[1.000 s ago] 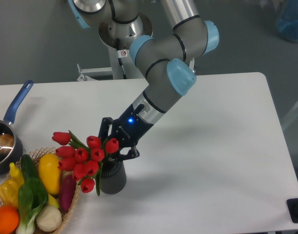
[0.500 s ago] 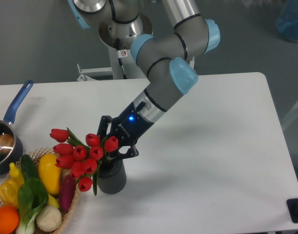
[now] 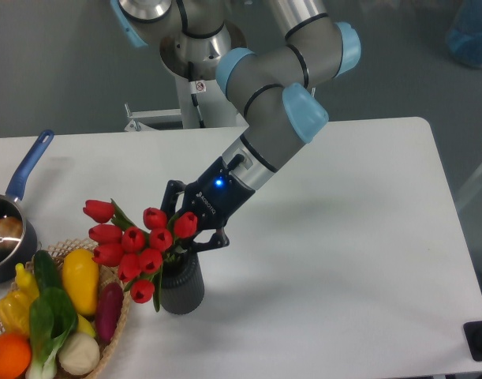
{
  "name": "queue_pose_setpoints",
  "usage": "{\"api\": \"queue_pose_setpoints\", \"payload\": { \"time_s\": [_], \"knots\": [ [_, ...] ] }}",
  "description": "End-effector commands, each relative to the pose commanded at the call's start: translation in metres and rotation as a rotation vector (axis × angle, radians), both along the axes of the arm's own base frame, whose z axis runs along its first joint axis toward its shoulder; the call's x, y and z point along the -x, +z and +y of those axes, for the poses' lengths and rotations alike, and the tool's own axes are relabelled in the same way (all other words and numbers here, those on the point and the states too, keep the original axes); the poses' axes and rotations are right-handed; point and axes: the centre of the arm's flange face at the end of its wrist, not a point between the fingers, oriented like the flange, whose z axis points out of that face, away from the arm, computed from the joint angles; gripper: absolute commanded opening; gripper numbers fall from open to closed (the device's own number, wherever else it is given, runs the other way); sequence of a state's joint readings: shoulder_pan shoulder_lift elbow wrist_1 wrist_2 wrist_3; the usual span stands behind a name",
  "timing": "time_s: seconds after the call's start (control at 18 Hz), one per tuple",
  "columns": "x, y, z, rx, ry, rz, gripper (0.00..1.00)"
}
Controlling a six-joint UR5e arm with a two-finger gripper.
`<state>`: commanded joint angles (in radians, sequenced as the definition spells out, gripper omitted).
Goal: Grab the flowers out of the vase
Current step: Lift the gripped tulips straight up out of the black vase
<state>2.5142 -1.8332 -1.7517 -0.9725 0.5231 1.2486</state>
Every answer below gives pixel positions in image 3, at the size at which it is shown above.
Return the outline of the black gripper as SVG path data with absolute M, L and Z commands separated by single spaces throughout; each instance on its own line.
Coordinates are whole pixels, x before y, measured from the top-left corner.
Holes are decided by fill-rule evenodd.
M 179 215 L 193 213 L 198 219 L 197 231 L 216 229 L 207 242 L 196 242 L 195 238 L 186 239 L 183 245 L 185 250 L 200 253 L 230 245 L 223 227 L 255 193 L 254 189 L 234 177 L 233 170 L 243 160 L 241 154 L 237 154 L 229 163 L 219 157 L 195 182 L 188 185 L 178 180 L 167 182 L 160 206 L 167 217 L 176 213 L 177 199 L 184 193 Z

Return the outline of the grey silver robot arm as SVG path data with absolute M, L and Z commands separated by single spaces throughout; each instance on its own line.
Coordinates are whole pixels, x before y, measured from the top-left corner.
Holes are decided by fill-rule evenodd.
M 180 253 L 227 246 L 227 220 L 326 125 L 311 89 L 353 69 L 361 57 L 356 30 L 333 22 L 321 1 L 272 1 L 285 45 L 258 55 L 235 47 L 221 1 L 114 1 L 136 43 L 157 44 L 167 67 L 189 81 L 215 80 L 247 129 L 193 183 L 167 184 L 162 209 L 187 212 L 208 242 L 177 239 Z

